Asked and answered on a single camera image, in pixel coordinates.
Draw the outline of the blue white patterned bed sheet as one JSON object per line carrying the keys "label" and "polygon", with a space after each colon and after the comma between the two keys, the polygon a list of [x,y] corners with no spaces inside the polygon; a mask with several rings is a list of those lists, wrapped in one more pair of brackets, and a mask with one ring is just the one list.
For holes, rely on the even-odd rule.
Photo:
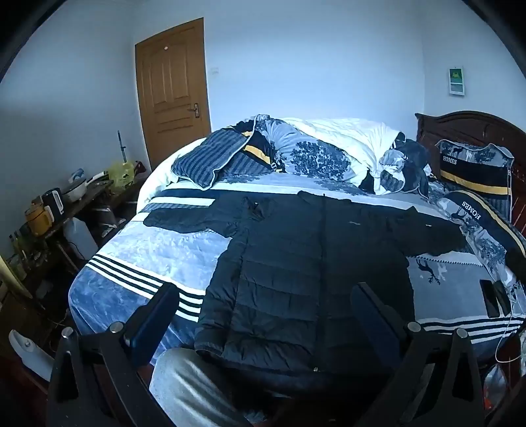
{"label": "blue white patterned bed sheet", "polygon": [[147,182],[129,224],[88,261],[70,289],[73,318],[84,334],[98,333],[127,320],[162,285],[174,285],[179,303],[159,351],[194,349],[194,338],[207,287],[229,241],[210,230],[178,233],[145,224],[159,209],[210,206],[224,194],[268,197],[301,192],[450,221],[466,246],[443,255],[416,255],[408,261],[413,287],[413,320],[427,331],[451,334],[465,329],[479,359],[525,327],[525,288],[506,266],[508,252],[523,253],[525,239],[484,197],[435,181],[427,197],[417,193],[367,194],[353,185],[271,173],[226,177],[209,190],[187,179],[170,184]]}

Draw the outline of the white rice cooker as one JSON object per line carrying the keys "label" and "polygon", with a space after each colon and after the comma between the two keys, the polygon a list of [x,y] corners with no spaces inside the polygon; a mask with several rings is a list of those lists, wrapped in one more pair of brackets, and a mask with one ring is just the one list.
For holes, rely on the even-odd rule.
{"label": "white rice cooker", "polygon": [[62,190],[63,200],[68,203],[76,203],[85,196],[86,193],[86,178],[76,179]]}

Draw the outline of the blue striped pillow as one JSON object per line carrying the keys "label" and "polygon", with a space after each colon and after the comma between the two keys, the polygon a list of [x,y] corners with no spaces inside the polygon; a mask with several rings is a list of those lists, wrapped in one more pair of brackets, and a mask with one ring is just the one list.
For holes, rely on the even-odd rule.
{"label": "blue striped pillow", "polygon": [[231,128],[217,130],[192,151],[178,157],[171,172],[202,190],[208,190],[217,173],[247,144],[250,136]]}

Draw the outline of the navy yellow stripe pillow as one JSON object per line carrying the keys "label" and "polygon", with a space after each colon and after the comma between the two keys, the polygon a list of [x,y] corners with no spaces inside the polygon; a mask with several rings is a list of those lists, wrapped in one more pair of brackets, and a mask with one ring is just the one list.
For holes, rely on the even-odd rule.
{"label": "navy yellow stripe pillow", "polygon": [[438,141],[440,174],[444,181],[484,197],[506,220],[512,219],[514,156],[505,147],[489,143]]}

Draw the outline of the white plastic jug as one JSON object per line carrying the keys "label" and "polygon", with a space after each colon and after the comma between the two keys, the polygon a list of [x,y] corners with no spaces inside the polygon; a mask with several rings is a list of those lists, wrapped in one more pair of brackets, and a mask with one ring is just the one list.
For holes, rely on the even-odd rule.
{"label": "white plastic jug", "polygon": [[89,261],[98,251],[98,246],[84,221],[73,217],[64,224],[63,233],[79,259]]}

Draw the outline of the yellow green plastic bag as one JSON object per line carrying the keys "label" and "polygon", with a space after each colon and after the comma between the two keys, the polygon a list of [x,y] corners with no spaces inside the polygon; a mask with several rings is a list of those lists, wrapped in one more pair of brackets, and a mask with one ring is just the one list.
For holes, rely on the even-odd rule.
{"label": "yellow green plastic bag", "polygon": [[112,181],[111,191],[118,194],[134,182],[134,164],[115,162],[109,167],[108,176]]}

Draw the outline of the grey trouser leg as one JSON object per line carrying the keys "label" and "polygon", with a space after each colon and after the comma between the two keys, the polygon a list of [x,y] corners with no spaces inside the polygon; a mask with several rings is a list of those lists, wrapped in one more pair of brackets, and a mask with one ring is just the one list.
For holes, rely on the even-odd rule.
{"label": "grey trouser leg", "polygon": [[149,386],[177,426],[249,426],[228,397],[218,370],[192,349],[174,348],[157,359]]}

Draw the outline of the black puffer jacket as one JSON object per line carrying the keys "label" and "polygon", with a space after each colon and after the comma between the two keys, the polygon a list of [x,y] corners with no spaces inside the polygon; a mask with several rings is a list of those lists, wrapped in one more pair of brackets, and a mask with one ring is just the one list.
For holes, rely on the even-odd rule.
{"label": "black puffer jacket", "polygon": [[346,199],[224,194],[197,209],[159,209],[148,226],[228,239],[207,287],[194,348],[268,381],[337,375],[370,350],[350,307],[366,283],[404,319],[415,316],[408,261],[466,246],[450,221]]}

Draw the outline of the dark wooden headboard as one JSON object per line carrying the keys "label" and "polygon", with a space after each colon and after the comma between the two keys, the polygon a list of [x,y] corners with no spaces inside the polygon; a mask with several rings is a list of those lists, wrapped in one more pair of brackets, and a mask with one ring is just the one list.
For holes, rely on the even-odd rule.
{"label": "dark wooden headboard", "polygon": [[428,148],[435,174],[440,173],[440,152],[435,144],[442,139],[480,147],[494,143],[512,153],[511,222],[525,235],[525,132],[503,118],[479,111],[461,110],[438,117],[416,113],[415,116],[416,140]]}

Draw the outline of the wooden door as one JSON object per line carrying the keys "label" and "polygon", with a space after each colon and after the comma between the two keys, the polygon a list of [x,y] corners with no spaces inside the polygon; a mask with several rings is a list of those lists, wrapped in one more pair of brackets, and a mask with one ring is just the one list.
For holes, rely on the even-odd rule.
{"label": "wooden door", "polygon": [[191,20],[135,46],[138,104],[152,169],[210,134],[204,20]]}

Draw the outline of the yellow jar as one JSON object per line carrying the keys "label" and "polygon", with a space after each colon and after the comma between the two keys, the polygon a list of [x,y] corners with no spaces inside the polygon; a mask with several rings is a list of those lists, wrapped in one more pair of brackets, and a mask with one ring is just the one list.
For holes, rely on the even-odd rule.
{"label": "yellow jar", "polygon": [[34,236],[43,236],[52,227],[52,219],[42,204],[31,205],[25,211],[26,223]]}

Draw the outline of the blue tree print duvet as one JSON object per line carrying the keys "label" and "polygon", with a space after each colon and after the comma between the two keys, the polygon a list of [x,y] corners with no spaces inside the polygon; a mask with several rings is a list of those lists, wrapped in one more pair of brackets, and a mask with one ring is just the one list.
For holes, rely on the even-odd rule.
{"label": "blue tree print duvet", "polygon": [[353,185],[368,194],[428,196],[427,149],[384,123],[257,115],[234,129],[249,141],[222,171],[225,177],[284,172]]}

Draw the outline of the dark cluttered side table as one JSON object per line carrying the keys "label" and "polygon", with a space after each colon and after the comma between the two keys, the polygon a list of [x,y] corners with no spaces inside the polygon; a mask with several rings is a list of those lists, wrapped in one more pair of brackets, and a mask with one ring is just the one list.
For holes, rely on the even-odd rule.
{"label": "dark cluttered side table", "polygon": [[[63,226],[73,217],[84,221],[98,248],[114,236],[131,217],[136,201],[132,199],[145,180],[146,168],[140,161],[134,163],[134,182],[116,194],[110,189],[112,181],[108,170],[86,178],[86,193],[81,200],[68,204],[63,200],[62,190],[51,188],[33,199],[29,206],[42,204],[52,219],[52,227],[43,236],[34,236],[25,222],[9,236],[12,255],[7,258],[10,268],[20,282],[55,261],[64,260],[74,272],[85,260],[79,259],[68,244]],[[70,183],[85,178],[79,169],[70,177]]]}

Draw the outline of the green white wall calendar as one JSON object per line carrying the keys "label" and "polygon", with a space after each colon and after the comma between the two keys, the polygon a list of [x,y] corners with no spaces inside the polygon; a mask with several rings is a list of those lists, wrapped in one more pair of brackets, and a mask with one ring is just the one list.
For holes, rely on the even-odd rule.
{"label": "green white wall calendar", "polygon": [[464,72],[462,68],[449,68],[448,75],[448,91],[454,96],[465,96],[466,87],[464,81]]}

